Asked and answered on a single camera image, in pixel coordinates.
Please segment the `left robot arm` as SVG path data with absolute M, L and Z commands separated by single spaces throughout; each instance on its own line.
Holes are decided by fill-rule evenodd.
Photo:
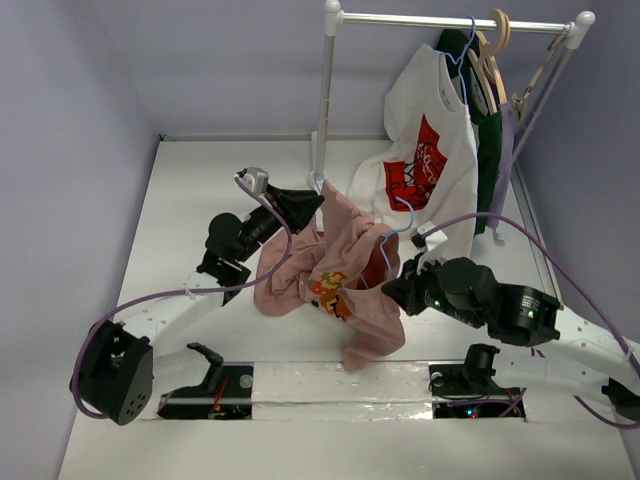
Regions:
M 242 170 L 234 181 L 259 205 L 245 218 L 225 212 L 211 220 L 202 260 L 183 285 L 126 302 L 90 328 L 69 383 L 85 416 L 120 426 L 132 422 L 151 398 L 155 347 L 270 279 L 283 259 L 257 275 L 245 262 L 279 232 L 290 249 L 325 200 L 315 190 L 277 188 L 260 169 Z

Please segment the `light blue wire hanger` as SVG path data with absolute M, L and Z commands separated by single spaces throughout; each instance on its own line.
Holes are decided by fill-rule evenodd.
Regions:
M 309 177 L 309 185 L 314 188 L 317 192 L 320 192 L 322 189 L 322 186 L 324 184 L 325 181 L 325 177 L 323 174 L 311 171 L 310 173 L 310 177 Z M 389 240 L 394 237 L 394 236 L 399 236 L 401 233 L 405 233 L 407 231 L 410 231 L 411 228 L 413 227 L 414 223 L 415 223 L 415 210 L 413 208 L 413 206 L 406 201 L 405 199 L 402 199 L 398 196 L 395 197 L 395 199 L 400 202 L 401 204 L 403 204 L 404 206 L 406 206 L 408 208 L 408 211 L 410 213 L 410 220 L 408 222 L 408 224 L 402 228 L 399 229 L 392 229 L 389 232 L 383 233 L 381 235 L 382 240 L 379 244 L 379 251 L 382 255 L 382 258 L 385 262 L 386 265 L 386 270 L 387 273 L 393 277 L 393 267 L 391 264 L 391 261 L 389 259 L 388 254 L 386 253 L 385 250 L 385 246 L 386 244 L 389 242 Z

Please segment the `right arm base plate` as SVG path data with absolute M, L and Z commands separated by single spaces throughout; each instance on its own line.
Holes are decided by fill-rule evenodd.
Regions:
M 436 419 L 526 419 L 525 388 L 500 377 L 507 368 L 508 350 L 475 343 L 460 360 L 429 365 L 428 390 Z

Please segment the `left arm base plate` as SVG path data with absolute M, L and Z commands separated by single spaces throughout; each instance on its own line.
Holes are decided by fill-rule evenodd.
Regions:
M 198 342 L 187 348 L 204 357 L 208 369 L 200 383 L 162 394 L 157 415 L 164 420 L 250 420 L 254 364 L 226 363 Z

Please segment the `pink t shirt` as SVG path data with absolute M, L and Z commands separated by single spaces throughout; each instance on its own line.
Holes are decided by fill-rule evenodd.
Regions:
M 405 344 L 399 307 L 382 292 L 401 269 L 399 236 L 385 246 L 391 277 L 379 244 L 392 228 L 375 222 L 329 182 L 321 194 L 321 230 L 311 222 L 293 237 L 290 250 L 284 231 L 261 248 L 258 276 L 279 260 L 284 263 L 254 287 L 254 305 L 265 316 L 279 317 L 308 304 L 343 321 L 355 330 L 343 352 L 343 367 L 358 371 Z

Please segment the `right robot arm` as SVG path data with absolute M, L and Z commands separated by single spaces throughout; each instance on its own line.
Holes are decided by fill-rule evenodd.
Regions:
M 431 393 L 457 406 L 503 401 L 506 393 L 556 391 L 611 405 L 627 426 L 639 421 L 637 343 L 617 340 L 533 287 L 498 282 L 468 258 L 407 261 L 382 287 L 406 314 L 441 312 L 482 329 L 489 343 L 468 347 L 463 361 L 431 368 Z

